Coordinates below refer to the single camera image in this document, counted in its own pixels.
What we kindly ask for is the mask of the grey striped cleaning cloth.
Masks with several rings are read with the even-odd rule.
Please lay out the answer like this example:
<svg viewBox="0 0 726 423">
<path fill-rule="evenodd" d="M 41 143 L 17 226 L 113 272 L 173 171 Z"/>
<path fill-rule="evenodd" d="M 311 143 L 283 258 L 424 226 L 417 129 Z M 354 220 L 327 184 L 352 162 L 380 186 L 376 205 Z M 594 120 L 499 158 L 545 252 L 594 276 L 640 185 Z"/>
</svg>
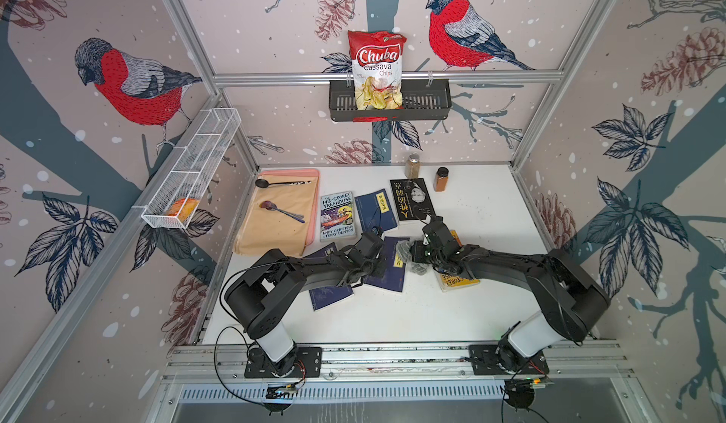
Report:
<svg viewBox="0 0 726 423">
<path fill-rule="evenodd" d="M 421 246 L 421 242 L 414 241 L 399 241 L 395 247 L 396 254 L 404 262 L 406 271 L 418 275 L 424 276 L 429 271 L 429 266 L 424 263 L 423 259 L 417 259 L 414 250 L 415 247 Z"/>
</svg>

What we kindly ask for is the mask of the black Chinese paperback book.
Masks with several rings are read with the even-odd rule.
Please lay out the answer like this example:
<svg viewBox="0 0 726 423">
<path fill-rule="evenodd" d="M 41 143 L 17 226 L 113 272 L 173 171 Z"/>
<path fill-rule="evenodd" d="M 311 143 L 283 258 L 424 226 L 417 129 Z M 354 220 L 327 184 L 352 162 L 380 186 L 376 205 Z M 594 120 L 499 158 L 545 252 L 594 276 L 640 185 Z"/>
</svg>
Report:
<svg viewBox="0 0 726 423">
<path fill-rule="evenodd" d="M 389 183 L 401 223 L 425 221 L 436 216 L 425 179 L 391 179 Z"/>
</svg>

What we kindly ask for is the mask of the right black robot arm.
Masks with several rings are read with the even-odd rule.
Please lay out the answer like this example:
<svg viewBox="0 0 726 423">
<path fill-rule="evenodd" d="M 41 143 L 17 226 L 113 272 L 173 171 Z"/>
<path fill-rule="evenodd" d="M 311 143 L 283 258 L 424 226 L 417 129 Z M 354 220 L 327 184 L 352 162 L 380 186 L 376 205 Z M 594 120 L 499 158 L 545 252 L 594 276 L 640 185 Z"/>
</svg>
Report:
<svg viewBox="0 0 726 423">
<path fill-rule="evenodd" d="M 611 305 L 611 298 L 565 251 L 522 255 L 478 245 L 460 245 L 436 216 L 423 227 L 423 239 L 399 245 L 405 262 L 429 265 L 438 273 L 493 280 L 528 290 L 539 310 L 508 329 L 497 345 L 501 367 L 519 372 L 559 341 L 582 343 Z"/>
</svg>

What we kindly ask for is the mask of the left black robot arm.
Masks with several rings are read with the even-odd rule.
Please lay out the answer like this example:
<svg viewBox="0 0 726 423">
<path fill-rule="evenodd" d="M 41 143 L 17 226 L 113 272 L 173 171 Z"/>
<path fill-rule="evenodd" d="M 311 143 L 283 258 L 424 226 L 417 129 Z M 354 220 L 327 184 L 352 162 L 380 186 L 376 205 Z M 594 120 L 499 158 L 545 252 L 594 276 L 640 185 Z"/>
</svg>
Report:
<svg viewBox="0 0 726 423">
<path fill-rule="evenodd" d="M 275 375 L 293 370 L 297 346 L 282 320 L 298 294 L 324 287 L 353 287 L 385 273 L 383 230 L 378 226 L 323 258 L 293 258 L 270 249 L 253 266 L 223 287 L 230 315 L 265 353 Z"/>
</svg>

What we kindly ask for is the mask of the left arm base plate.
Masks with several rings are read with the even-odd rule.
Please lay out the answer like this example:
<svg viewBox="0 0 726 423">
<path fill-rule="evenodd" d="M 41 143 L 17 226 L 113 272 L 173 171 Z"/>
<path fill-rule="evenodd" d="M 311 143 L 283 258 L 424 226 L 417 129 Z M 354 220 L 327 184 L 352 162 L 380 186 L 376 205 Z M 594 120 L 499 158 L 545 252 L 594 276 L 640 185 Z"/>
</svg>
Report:
<svg viewBox="0 0 726 423">
<path fill-rule="evenodd" d="M 253 345 L 247 356 L 244 373 L 246 379 L 302 379 L 318 378 L 321 374 L 320 347 L 293 346 L 291 352 L 279 362 L 272 362 L 265 351 Z"/>
</svg>

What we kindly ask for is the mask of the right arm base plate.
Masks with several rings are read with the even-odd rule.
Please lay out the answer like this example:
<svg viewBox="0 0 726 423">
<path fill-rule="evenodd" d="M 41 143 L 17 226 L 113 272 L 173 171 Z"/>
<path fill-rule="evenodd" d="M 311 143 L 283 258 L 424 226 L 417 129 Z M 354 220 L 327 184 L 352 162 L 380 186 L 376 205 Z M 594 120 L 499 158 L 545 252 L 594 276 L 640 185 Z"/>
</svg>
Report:
<svg viewBox="0 0 726 423">
<path fill-rule="evenodd" d="M 467 361 L 476 376 L 549 374 L 548 363 L 542 351 L 531 358 L 521 356 L 510 347 L 495 344 L 474 344 L 468 347 Z"/>
</svg>

